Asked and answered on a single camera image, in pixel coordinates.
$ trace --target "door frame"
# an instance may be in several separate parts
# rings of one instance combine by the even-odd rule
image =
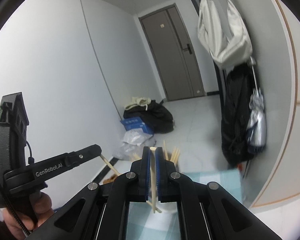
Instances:
[[[190,39],[190,36],[189,36],[189,33],[188,33],[188,29],[186,28],[186,25],[185,25],[185,23],[184,23],[184,21],[183,21],[183,18],[182,18],[181,14],[180,14],[180,11],[179,11],[179,9],[178,9],[176,3],[173,3],[173,4],[171,4],[171,5],[168,5],[168,6],[162,7],[162,8],[160,8],[160,9],[158,9],[158,10],[155,10],[155,11],[153,11],[153,12],[151,12],[151,13],[148,13],[148,14],[146,14],[146,15],[143,15],[142,17],[139,17],[139,21],[140,21],[140,24],[141,24],[141,26],[142,26],[142,30],[143,30],[143,32],[144,32],[144,34],[145,34],[145,36],[146,36],[146,39],[147,39],[149,48],[150,48],[150,50],[151,50],[152,57],[153,57],[154,62],[155,62],[155,66],[156,66],[156,68],[157,68],[157,71],[158,71],[158,74],[159,74],[159,77],[160,77],[160,81],[161,81],[161,84],[162,84],[162,87],[163,87],[163,90],[164,90],[164,93],[165,93],[165,96],[166,96],[166,100],[167,100],[167,101],[174,101],[174,100],[168,100],[167,90],[166,90],[166,88],[165,88],[165,85],[164,85],[164,82],[163,82],[163,78],[162,78],[161,73],[160,73],[160,69],[159,69],[159,66],[158,66],[158,62],[157,62],[157,60],[156,60],[156,58],[155,58],[154,51],[153,51],[152,46],[151,46],[151,44],[150,44],[149,37],[148,37],[148,35],[147,35],[147,33],[146,33],[146,29],[145,29],[145,27],[144,27],[144,25],[143,25],[143,23],[142,23],[142,20],[145,19],[145,18],[147,18],[147,17],[149,17],[149,16],[151,16],[151,15],[154,15],[154,14],[156,14],[156,13],[165,11],[165,10],[170,9],[170,8],[176,8],[177,13],[178,13],[178,15],[179,15],[179,17],[180,17],[180,19],[181,19],[182,24],[183,24],[183,27],[184,27],[184,29],[186,30],[186,35],[187,35],[187,38],[188,38],[188,40],[189,40],[189,44],[190,44],[190,47],[191,47],[191,50],[192,50],[192,53],[193,53],[193,56],[194,56],[194,59],[195,59],[195,65],[196,65],[196,68],[197,68],[198,73],[199,73],[199,76],[200,76],[200,84],[201,84],[201,88],[202,88],[202,91],[203,91],[203,97],[205,97],[205,96],[207,96],[207,93],[206,93],[206,91],[204,90],[204,86],[203,86],[203,83],[202,83],[202,77],[201,77],[200,68],[199,68],[199,65],[198,65],[197,57],[196,57],[195,52],[194,52],[194,48],[193,48],[193,46],[192,46],[192,42],[191,42],[191,39]],[[176,30],[175,30],[175,27],[174,27],[174,24],[173,24],[172,20],[170,20],[170,22],[171,22],[172,27],[173,27],[173,29],[174,29],[176,35],[177,35],[177,38],[179,39],[178,33],[177,33]]]

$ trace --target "hanging clothes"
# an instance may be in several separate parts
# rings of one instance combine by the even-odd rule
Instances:
[[[253,88],[252,70],[246,63],[236,66],[228,74],[225,110],[221,120],[221,148],[232,168],[254,157],[248,152],[246,142]]]
[[[132,97],[132,100],[130,103],[124,106],[125,110],[130,110],[133,107],[136,106],[145,106],[146,110],[148,109],[148,105],[151,103],[150,98],[138,98],[138,97]]]
[[[252,55],[252,44],[240,13],[231,0],[226,0],[227,19],[232,37],[224,31],[213,0],[201,0],[198,39],[219,68],[225,69],[246,62]]]

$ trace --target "black handle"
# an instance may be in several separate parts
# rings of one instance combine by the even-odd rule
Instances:
[[[13,198],[11,199],[11,204],[16,211],[21,212],[28,217],[36,224],[38,222],[37,216],[34,213],[33,207],[31,205],[29,196]]]
[[[187,47],[185,49],[182,49],[183,52],[185,51],[189,51],[189,54],[191,55],[192,54],[192,50],[191,50],[191,47],[190,47],[190,44],[187,43]]]

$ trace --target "black garbage bag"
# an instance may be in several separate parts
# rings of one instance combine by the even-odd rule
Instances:
[[[147,110],[145,106],[135,106],[123,113],[124,118],[136,116],[139,116],[147,126],[153,129],[154,133],[168,133],[173,130],[172,114],[155,100],[151,100]]]
[[[249,102],[254,88],[251,68],[246,64],[236,66],[227,76],[226,100],[221,120],[222,152],[229,165],[251,160],[248,153],[246,129],[250,118]]]

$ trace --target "beige cloth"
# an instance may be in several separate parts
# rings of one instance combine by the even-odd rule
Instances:
[[[201,0],[199,11],[199,41],[221,69],[246,62],[252,54],[250,37],[240,13],[230,0],[227,0],[227,3],[231,39],[228,39],[222,30],[213,0]]]
[[[125,105],[124,109],[125,110],[130,110],[131,108],[135,106],[145,106],[146,111],[148,110],[148,105],[151,103],[150,98],[138,98],[138,97],[132,97],[132,101]]]

